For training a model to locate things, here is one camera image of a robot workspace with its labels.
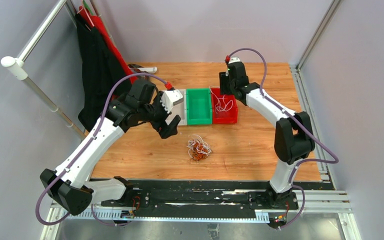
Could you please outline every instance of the wooden tabletop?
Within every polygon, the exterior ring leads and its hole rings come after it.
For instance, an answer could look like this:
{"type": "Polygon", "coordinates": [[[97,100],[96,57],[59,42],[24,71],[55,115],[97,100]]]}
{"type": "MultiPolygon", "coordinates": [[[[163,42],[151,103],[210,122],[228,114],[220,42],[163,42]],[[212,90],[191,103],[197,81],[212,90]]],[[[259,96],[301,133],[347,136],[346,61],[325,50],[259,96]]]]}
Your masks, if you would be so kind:
{"type": "MultiPolygon", "coordinates": [[[[223,63],[140,63],[158,67],[157,75],[177,89],[208,88],[219,85],[223,63]]],[[[250,82],[260,83],[264,67],[246,63],[250,82]]],[[[264,89],[284,106],[300,111],[300,103],[287,63],[268,63],[264,89]]],[[[164,86],[153,80],[160,90],[164,86]]],[[[132,127],[99,160],[93,178],[122,176],[126,179],[244,180],[268,181],[275,171],[275,129],[258,112],[237,101],[236,124],[179,126],[178,134],[161,139],[150,124],[132,127]],[[196,162],[188,155],[188,140],[199,135],[213,150],[196,162]]],[[[296,181],[320,181],[317,165],[303,164],[296,181]]]]}

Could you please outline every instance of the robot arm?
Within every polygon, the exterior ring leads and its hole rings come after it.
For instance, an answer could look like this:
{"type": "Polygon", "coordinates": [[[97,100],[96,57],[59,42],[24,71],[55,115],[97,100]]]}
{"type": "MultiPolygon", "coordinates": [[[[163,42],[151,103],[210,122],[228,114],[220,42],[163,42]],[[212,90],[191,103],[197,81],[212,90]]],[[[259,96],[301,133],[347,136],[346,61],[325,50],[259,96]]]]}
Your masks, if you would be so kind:
{"type": "Polygon", "coordinates": [[[234,95],[237,100],[259,112],[275,127],[274,150],[278,161],[274,175],[269,181],[267,193],[272,207],[284,204],[285,198],[292,192],[291,185],[295,177],[291,176],[293,169],[315,148],[314,141],[285,114],[285,111],[295,116],[312,133],[309,115],[304,111],[296,113],[283,106],[264,89],[262,95],[260,85],[249,82],[245,66],[237,57],[232,57],[227,62],[227,71],[219,73],[219,80],[221,94],[234,95]]]}
{"type": "Polygon", "coordinates": [[[150,104],[156,89],[155,84],[149,81],[136,80],[128,94],[109,104],[108,111],[102,115],[104,119],[97,134],[94,133],[99,127],[101,118],[91,133],[63,163],[55,170],[45,169],[42,172],[40,180],[46,188],[57,175],[63,170],[66,171],[66,174],[50,188],[48,195],[70,214],[78,215],[90,204],[106,200],[123,200],[127,192],[133,189],[127,180],[119,176],[103,181],[86,181],[99,159],[129,128],[149,122],[162,139],[177,134],[180,116],[177,115],[168,125],[166,118],[173,106],[183,101],[183,96],[180,91],[174,89],[159,91],[150,104]],[[81,151],[75,164],[69,167],[71,160],[81,151]]]}

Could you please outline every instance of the red bin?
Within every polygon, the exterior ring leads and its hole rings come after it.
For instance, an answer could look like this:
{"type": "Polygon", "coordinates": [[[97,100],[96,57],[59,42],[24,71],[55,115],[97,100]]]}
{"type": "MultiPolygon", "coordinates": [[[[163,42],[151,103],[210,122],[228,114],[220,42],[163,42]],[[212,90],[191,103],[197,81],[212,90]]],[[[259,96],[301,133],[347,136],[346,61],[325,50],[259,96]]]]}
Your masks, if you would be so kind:
{"type": "Polygon", "coordinates": [[[235,124],[238,122],[238,105],[235,96],[220,94],[219,87],[211,87],[212,123],[235,124]]]}

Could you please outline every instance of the green bin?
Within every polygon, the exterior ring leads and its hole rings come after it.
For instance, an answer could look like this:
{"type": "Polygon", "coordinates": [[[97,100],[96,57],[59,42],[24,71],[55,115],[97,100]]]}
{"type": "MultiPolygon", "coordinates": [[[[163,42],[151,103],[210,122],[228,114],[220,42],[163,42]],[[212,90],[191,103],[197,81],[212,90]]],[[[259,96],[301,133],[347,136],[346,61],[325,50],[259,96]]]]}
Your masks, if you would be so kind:
{"type": "Polygon", "coordinates": [[[186,89],[186,119],[188,125],[213,123],[213,110],[209,88],[186,89]]]}

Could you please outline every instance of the hanging clothes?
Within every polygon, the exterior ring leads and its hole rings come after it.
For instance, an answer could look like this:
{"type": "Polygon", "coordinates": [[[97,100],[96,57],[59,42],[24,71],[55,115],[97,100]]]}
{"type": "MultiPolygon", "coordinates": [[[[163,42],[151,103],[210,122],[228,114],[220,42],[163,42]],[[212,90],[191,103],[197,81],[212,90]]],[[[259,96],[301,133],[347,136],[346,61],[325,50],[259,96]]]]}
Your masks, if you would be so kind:
{"type": "MultiPolygon", "coordinates": [[[[78,114],[78,119],[90,132],[102,113],[111,88],[128,73],[107,47],[98,28],[89,29],[80,14],[76,14],[75,20],[83,62],[81,75],[84,89],[84,106],[78,114]]],[[[124,81],[116,88],[114,94],[120,96],[128,92],[131,87],[130,81],[124,81]]]]}
{"type": "MultiPolygon", "coordinates": [[[[129,68],[129,66],[124,61],[122,55],[120,54],[117,47],[114,45],[113,41],[110,39],[110,35],[108,34],[107,30],[105,29],[104,23],[102,22],[101,18],[98,16],[93,16],[91,13],[86,9],[83,8],[83,6],[80,6],[78,9],[78,13],[81,15],[84,21],[87,22],[87,25],[92,28],[95,26],[100,34],[102,34],[103,39],[105,40],[106,45],[108,46],[109,50],[115,55],[115,57],[118,59],[118,62],[120,63],[123,70],[126,72],[127,75],[132,74],[132,70],[129,68]]],[[[131,77],[130,82],[133,83],[137,77],[131,77]]]]}

